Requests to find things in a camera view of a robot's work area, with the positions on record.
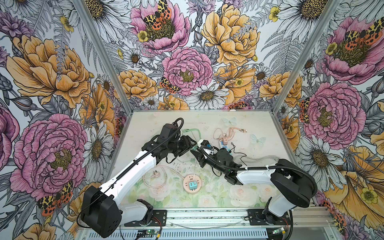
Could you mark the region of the teal charger adapter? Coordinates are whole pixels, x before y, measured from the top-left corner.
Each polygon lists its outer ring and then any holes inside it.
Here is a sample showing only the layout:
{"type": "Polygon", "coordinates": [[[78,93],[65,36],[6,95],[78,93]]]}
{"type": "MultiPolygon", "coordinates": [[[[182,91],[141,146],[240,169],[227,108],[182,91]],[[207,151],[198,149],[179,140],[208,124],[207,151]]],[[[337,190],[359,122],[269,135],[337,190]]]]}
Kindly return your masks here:
{"type": "Polygon", "coordinates": [[[197,181],[189,182],[189,190],[193,191],[193,190],[196,190],[197,188],[198,188],[197,181]]]}

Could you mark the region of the white blue power strip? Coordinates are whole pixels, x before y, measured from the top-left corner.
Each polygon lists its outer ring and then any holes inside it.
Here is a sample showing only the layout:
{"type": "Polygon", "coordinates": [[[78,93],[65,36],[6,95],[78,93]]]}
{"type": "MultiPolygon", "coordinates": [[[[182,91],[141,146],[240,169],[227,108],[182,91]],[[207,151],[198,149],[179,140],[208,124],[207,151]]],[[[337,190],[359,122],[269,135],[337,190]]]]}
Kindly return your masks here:
{"type": "Polygon", "coordinates": [[[228,147],[228,142],[226,140],[221,140],[219,143],[220,143],[220,149],[225,149],[229,153],[231,153],[231,149],[228,147]]]}

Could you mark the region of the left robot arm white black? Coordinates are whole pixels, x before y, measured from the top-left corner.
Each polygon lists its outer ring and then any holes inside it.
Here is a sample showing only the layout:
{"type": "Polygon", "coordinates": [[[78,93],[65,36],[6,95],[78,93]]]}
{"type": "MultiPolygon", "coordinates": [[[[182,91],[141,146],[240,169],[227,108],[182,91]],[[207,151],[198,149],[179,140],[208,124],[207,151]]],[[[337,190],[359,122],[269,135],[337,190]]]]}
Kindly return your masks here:
{"type": "Polygon", "coordinates": [[[153,220],[153,206],[138,199],[127,206],[123,198],[133,186],[169,154],[175,158],[191,150],[197,142],[181,134],[184,119],[178,118],[165,124],[159,135],[151,138],[138,155],[116,176],[100,187],[89,187],[83,197],[83,204],[76,221],[86,229],[92,229],[101,237],[109,237],[117,228],[127,223],[148,225],[153,220]]]}

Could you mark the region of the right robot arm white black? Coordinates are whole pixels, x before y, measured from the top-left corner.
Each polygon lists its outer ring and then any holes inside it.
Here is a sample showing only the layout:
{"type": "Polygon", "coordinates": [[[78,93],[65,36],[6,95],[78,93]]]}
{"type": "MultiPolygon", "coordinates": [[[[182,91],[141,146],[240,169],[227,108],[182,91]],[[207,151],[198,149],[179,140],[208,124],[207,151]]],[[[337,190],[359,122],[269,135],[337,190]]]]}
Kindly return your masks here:
{"type": "Polygon", "coordinates": [[[270,197],[261,212],[254,217],[275,225],[296,207],[308,208],[318,190],[315,179],[286,159],[273,166],[243,167],[234,162],[225,148],[218,149],[202,140],[191,153],[203,168],[206,165],[219,171],[231,185],[264,184],[275,186],[279,194],[270,197]]]}

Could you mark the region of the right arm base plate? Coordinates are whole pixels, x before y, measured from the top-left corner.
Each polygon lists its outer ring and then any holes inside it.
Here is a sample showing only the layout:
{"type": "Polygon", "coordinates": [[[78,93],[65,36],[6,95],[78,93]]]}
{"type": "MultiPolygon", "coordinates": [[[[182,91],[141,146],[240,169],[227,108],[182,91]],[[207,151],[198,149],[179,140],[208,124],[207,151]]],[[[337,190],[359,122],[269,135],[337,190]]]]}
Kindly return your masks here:
{"type": "Polygon", "coordinates": [[[291,224],[289,213],[286,212],[282,217],[277,217],[271,213],[263,213],[263,209],[248,209],[245,220],[251,226],[286,226],[291,224]]]}

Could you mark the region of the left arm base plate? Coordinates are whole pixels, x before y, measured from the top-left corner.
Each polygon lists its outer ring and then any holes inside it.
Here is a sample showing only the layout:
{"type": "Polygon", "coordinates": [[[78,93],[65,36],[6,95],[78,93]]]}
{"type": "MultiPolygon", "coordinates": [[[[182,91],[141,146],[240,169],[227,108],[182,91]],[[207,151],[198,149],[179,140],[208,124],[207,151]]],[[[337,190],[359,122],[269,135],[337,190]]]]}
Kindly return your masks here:
{"type": "Polygon", "coordinates": [[[149,218],[149,221],[133,221],[125,223],[124,227],[165,227],[167,223],[167,210],[153,210],[152,216],[149,218]]]}

